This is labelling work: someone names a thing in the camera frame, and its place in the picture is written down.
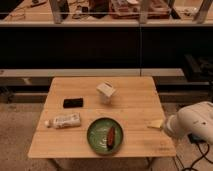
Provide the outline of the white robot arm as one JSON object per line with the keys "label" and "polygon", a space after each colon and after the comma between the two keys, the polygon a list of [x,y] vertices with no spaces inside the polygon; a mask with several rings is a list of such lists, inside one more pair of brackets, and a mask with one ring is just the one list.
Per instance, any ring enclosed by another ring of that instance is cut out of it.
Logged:
{"label": "white robot arm", "polygon": [[175,139],[192,133],[213,145],[213,103],[202,101],[185,106],[166,119],[150,121],[147,127],[162,130]]}

